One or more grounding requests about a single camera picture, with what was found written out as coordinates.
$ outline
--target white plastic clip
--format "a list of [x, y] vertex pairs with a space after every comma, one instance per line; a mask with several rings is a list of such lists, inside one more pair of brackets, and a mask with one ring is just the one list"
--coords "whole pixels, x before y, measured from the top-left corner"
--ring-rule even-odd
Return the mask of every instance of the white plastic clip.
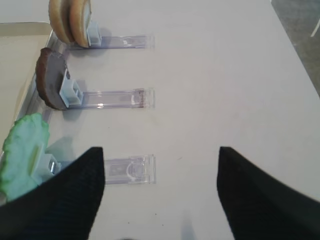
[[46, 154], [44, 145], [38, 146], [31, 170], [31, 177], [34, 181], [41, 185], [45, 181], [52, 178], [61, 170], [61, 164], [57, 162], [52, 154]]
[[102, 37], [97, 22], [90, 20], [86, 29], [86, 37], [88, 39], [89, 46], [98, 45], [101, 46]]
[[84, 94], [75, 80], [68, 79], [67, 73], [68, 69], [64, 72], [59, 94], [65, 106], [69, 108], [69, 106], [81, 105]]

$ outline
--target brown food item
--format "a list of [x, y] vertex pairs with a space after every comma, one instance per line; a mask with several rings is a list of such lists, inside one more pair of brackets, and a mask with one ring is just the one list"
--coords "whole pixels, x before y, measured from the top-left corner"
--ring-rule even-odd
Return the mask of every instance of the brown food item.
[[41, 49], [41, 54], [36, 62], [36, 89], [45, 104], [56, 110], [66, 110], [59, 92], [64, 80], [67, 63], [64, 56], [50, 48]]
[[71, 1], [72, 0], [49, 1], [50, 25], [56, 36], [66, 44], [70, 44], [75, 41], [69, 24]]
[[69, 22], [72, 35], [77, 44], [84, 48], [89, 47], [87, 27], [91, 20], [90, 0], [73, 0], [70, 8]]

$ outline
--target white table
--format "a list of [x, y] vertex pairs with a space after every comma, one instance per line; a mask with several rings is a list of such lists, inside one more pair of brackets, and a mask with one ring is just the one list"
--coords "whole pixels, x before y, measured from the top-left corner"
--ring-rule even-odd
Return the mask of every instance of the white table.
[[[76, 157], [155, 154], [157, 183], [107, 186], [90, 239], [232, 239], [220, 146], [320, 200], [319, 97], [269, 0], [92, 1], [100, 27], [154, 34], [155, 49], [71, 55], [71, 76], [89, 90], [154, 87], [156, 108], [58, 112], [50, 142], [65, 137]], [[47, 21], [44, 2], [1, 0], [0, 22]]]

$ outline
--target green food item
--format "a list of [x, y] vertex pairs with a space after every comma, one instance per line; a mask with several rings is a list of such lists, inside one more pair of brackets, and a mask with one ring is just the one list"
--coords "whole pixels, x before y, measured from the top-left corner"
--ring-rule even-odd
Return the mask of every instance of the green food item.
[[47, 148], [49, 125], [40, 113], [26, 115], [14, 123], [3, 143], [0, 168], [0, 191], [12, 201], [37, 187], [31, 177], [35, 156], [40, 146]]

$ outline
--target gray floor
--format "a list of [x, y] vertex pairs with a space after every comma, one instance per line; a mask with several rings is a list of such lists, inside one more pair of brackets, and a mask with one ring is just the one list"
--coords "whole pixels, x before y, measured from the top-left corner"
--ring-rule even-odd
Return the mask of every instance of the gray floor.
[[286, 33], [320, 95], [320, 0], [272, 0]]

